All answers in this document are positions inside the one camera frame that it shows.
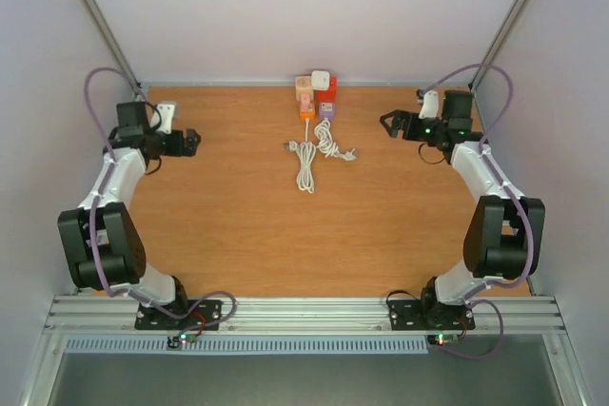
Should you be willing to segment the pink plug adapter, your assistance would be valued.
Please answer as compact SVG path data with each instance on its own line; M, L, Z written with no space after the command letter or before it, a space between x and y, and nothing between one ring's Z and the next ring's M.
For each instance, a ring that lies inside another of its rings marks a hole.
M313 112L313 103L311 100L311 96L308 93L302 93L300 95L300 112L301 113L310 113Z

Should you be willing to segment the beige cube socket adapter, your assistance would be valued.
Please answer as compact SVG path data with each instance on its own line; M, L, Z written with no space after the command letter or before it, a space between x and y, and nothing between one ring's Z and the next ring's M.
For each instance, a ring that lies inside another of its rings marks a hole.
M295 78L295 93L297 101L300 101L304 94L307 94L311 100L314 99L314 89L310 75L302 75Z

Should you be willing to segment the purple power strip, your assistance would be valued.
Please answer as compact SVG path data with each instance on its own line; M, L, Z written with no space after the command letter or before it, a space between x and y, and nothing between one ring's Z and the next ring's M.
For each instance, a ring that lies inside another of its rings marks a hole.
M331 122L336 115L336 104L334 102L319 102L318 109L322 120Z

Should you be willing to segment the orange power strip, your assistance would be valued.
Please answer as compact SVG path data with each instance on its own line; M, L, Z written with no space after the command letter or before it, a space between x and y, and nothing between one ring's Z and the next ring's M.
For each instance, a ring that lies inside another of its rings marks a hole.
M302 121L306 122L307 120L311 120L311 119L315 118L315 115L316 115L315 103L314 102L312 102L312 103L313 103L313 109L314 109L313 112L310 112L310 113L301 113L300 110L299 110L299 115L300 115L300 118L301 118Z

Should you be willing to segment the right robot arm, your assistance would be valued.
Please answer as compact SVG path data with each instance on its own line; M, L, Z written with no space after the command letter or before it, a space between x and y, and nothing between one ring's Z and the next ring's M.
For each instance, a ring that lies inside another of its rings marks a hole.
M473 96L467 91L418 93L419 112L394 110L380 123L392 138L438 149L476 202L464 236L462 260L431 278L415 303L390 303L392 325L408 321L422 329L471 329L467 306L481 291L509 288L537 269L545 206L515 187L494 159L482 133L473 129Z

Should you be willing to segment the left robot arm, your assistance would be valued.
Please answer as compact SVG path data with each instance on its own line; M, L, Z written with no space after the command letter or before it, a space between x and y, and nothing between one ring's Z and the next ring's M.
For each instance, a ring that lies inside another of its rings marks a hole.
M116 109L118 125L103 137L103 166L92 189L57 220L69 274L78 288L131 296L157 309L168 327L180 328L192 312L185 288L147 261L128 209L150 163L194 156L201 137L193 128L174 128L175 102L128 102Z

